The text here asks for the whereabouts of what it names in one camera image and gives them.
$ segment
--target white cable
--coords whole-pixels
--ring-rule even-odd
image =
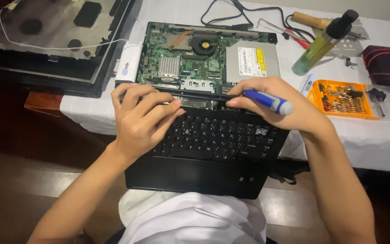
[[[8,39],[7,33],[6,33],[5,29],[4,29],[3,21],[1,20],[1,12],[2,12],[2,11],[3,11],[3,10],[1,9],[1,10],[0,10],[0,24],[1,24],[1,28],[3,29],[4,35],[5,35],[5,37],[7,38],[7,41],[10,42],[10,43],[19,45],[19,46],[23,46],[23,47],[34,47],[34,48],[46,49],[46,50],[71,50],[71,49],[98,47],[98,46],[107,45],[107,44],[111,44],[111,43],[118,42],[118,41],[127,41],[127,42],[129,41],[129,40],[127,40],[127,39],[118,39],[118,40],[114,40],[114,41],[112,41],[112,42],[102,43],[102,44],[93,45],[93,46],[87,46],[87,47],[70,47],[70,48],[37,47],[37,46],[33,46],[33,45],[28,45],[28,44],[22,44],[22,43],[18,43],[18,42],[13,42],[13,41],[10,41],[10,39]]]

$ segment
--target black keyboard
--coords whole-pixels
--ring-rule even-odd
[[[231,163],[263,163],[278,128],[257,115],[185,108],[148,154]]]

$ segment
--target wooden floor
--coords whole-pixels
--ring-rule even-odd
[[[89,133],[70,120],[27,111],[23,108],[27,94],[0,88],[0,243],[25,243],[61,192],[114,139]],[[378,188],[390,191],[389,184],[380,182]],[[295,186],[271,178],[266,182],[260,197],[275,209],[265,212],[267,232],[279,244],[330,242],[312,184],[310,173],[299,175]],[[95,243],[103,243],[122,227],[117,203],[126,190],[122,176],[89,220],[84,231]],[[390,243],[390,202],[371,190],[377,241]]]

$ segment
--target white tablecloth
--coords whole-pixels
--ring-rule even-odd
[[[133,28],[128,31],[130,33],[123,33],[123,35],[129,36],[130,43],[142,42],[144,40],[144,30],[149,21],[201,26],[200,17],[210,3],[211,0],[138,0],[135,3],[134,9],[140,9],[139,13],[138,11],[132,11],[130,15],[131,21],[127,23],[128,25],[133,25]],[[242,4],[247,8],[268,7],[268,5],[260,3],[242,2]],[[340,14],[307,9],[290,7],[282,7],[282,9],[285,16],[292,14],[294,11],[322,18],[340,16]],[[238,10],[230,3],[218,1],[214,4],[209,14],[207,14],[205,20],[236,14],[239,14]],[[246,14],[255,25],[258,19],[262,17],[278,26],[282,26],[280,13],[277,10],[246,12]],[[361,17],[360,20],[371,38],[370,40],[361,42],[364,48],[368,45],[390,47],[390,21],[364,17]],[[232,25],[244,22],[245,19],[240,17],[238,19],[224,21],[223,24]],[[310,27],[291,21],[289,23],[293,27],[311,31]],[[260,26],[256,30],[277,32],[275,29],[263,26]],[[293,40],[285,40],[279,33],[276,49],[281,77],[300,91],[306,81],[307,75],[295,75],[291,71],[291,66],[303,53],[302,47]],[[371,81],[368,78],[368,72],[364,67],[362,59],[355,57],[351,61],[358,63],[355,70],[345,67],[344,60],[334,59],[333,61],[315,67],[311,72],[317,75],[317,79],[370,84]],[[70,119],[91,132],[115,135],[114,111],[110,97],[113,88],[114,79],[111,78],[100,99],[64,96],[60,110]],[[330,119],[333,121],[354,167],[390,171],[390,122],[341,117],[330,117]],[[290,132],[280,155],[306,159],[304,144],[297,131]]]

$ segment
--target dark red pouch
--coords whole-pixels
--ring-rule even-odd
[[[390,47],[368,46],[363,58],[372,82],[390,86]]]

